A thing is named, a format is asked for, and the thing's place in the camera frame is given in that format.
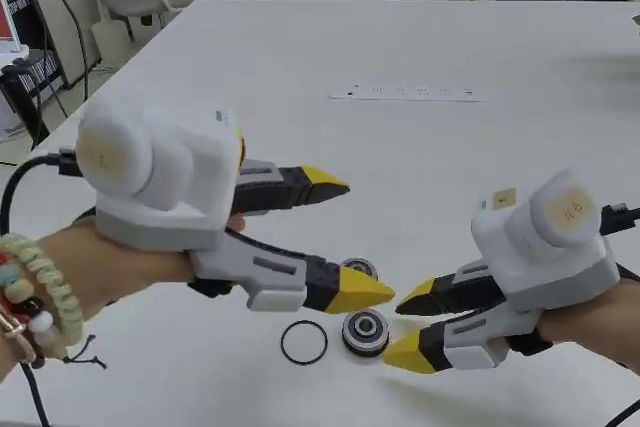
floor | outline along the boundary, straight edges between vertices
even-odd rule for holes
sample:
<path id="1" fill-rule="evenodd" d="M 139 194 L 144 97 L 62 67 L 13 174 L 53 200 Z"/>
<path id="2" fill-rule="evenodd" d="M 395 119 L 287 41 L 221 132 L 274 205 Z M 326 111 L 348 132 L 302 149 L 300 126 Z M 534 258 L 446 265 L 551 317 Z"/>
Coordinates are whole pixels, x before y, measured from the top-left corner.
<path id="1" fill-rule="evenodd" d="M 91 72 L 89 74 L 89 95 L 98 90 L 102 84 L 104 84 L 111 77 L 111 73 L 106 72 Z M 83 102 L 84 88 L 83 83 L 78 82 L 70 90 L 60 90 L 58 96 L 65 109 L 70 115 L 75 112 Z M 65 117 L 62 110 L 58 106 L 56 100 L 52 97 L 44 104 L 44 122 L 50 131 L 54 131 L 58 128 Z M 0 143 L 0 162 L 10 162 L 20 164 L 24 161 L 29 149 L 31 148 L 31 138 L 26 132 L 16 134 L 6 141 Z M 0 164 L 1 171 L 11 171 L 13 167 L 4 166 Z"/>

metal bearing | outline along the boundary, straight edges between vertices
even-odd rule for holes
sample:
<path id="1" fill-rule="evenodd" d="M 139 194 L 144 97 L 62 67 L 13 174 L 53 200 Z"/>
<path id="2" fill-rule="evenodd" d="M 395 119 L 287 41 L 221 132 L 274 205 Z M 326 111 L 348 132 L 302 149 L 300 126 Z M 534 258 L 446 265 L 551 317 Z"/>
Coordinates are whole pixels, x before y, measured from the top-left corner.
<path id="1" fill-rule="evenodd" d="M 358 357 L 377 357 L 389 345 L 389 324 L 376 310 L 354 312 L 342 323 L 342 341 Z"/>
<path id="2" fill-rule="evenodd" d="M 348 267 L 350 269 L 357 270 L 358 272 L 362 272 L 363 274 L 367 274 L 372 279 L 378 280 L 378 271 L 373 266 L 371 262 L 367 259 L 363 259 L 362 257 L 351 257 L 342 264 L 342 267 Z"/>

black rubber ring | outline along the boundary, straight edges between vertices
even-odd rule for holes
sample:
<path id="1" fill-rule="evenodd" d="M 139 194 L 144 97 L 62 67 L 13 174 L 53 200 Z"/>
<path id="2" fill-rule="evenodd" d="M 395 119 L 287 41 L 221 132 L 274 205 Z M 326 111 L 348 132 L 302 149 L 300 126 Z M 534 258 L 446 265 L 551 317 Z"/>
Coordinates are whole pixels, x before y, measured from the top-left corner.
<path id="1" fill-rule="evenodd" d="M 293 357 L 291 357 L 289 355 L 289 353 L 286 351 L 286 349 L 284 348 L 284 339 L 285 339 L 285 337 L 287 336 L 289 331 L 291 329 L 293 329 L 294 327 L 296 327 L 297 325 L 310 325 L 312 327 L 315 327 L 320 331 L 320 333 L 324 337 L 324 347 L 322 349 L 322 352 L 320 352 L 317 357 L 314 357 L 311 360 L 297 360 L 297 359 L 294 359 Z M 284 332 L 282 333 L 282 336 L 280 337 L 280 351 L 282 352 L 282 355 L 284 355 L 285 359 L 287 359 L 289 362 L 291 362 L 292 364 L 295 364 L 295 365 L 311 365 L 311 364 L 315 364 L 322 357 L 324 357 L 324 354 L 327 353 L 327 348 L 328 347 L 329 347 L 329 338 L 327 337 L 327 331 L 324 330 L 324 328 L 320 324 L 318 324 L 317 322 L 314 322 L 313 320 L 297 320 L 296 322 L 291 324 L 289 327 L 284 329 Z"/>

white table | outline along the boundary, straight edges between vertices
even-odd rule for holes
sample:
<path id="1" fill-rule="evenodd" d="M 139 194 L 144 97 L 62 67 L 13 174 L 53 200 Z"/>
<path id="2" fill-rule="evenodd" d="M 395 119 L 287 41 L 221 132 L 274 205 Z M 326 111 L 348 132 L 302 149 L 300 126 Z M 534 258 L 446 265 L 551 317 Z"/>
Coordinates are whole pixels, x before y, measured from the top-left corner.
<path id="1" fill-rule="evenodd" d="M 249 156 L 312 163 L 351 182 L 325 205 L 251 219 L 248 234 L 335 261 L 366 256 L 400 296 L 478 252 L 469 221 L 482 191 L 535 185 L 567 165 L 602 203 L 640 205 L 640 38 L 634 5 L 498 2 L 196 2 L 97 95 L 233 108 Z M 332 101 L 351 83 L 483 89 L 482 104 Z M 78 115 L 44 144 L 70 144 Z M 42 168 L 18 191 L 13 227 L 40 236 L 89 207 L 80 180 Z M 638 236 L 612 239 L 638 266 Z M 38 373 L 51 419 L 83 427 L 595 426 L 640 381 L 575 346 L 499 369 L 420 376 L 362 364 L 343 316 L 255 314 L 238 290 L 209 300 L 158 286 L 90 324 L 109 364 Z M 397 338 L 406 327 L 380 309 Z M 279 338 L 319 321 L 326 357 L 288 363 Z M 6 419 L 35 419 L 14 372 Z"/>

black stand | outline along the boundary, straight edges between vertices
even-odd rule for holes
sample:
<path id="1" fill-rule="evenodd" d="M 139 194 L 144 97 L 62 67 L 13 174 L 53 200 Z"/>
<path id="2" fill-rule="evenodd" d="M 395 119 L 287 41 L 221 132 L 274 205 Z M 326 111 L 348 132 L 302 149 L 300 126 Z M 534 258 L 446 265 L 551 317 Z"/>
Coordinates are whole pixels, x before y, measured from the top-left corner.
<path id="1" fill-rule="evenodd" d="M 33 144 L 38 145 L 49 137 L 50 132 L 41 119 L 41 112 L 38 112 L 33 105 L 31 96 L 22 85 L 19 77 L 21 74 L 24 74 L 23 68 L 13 65 L 3 67 L 2 76 L 0 76 L 0 92 L 4 94 L 9 106 L 24 123 Z"/>

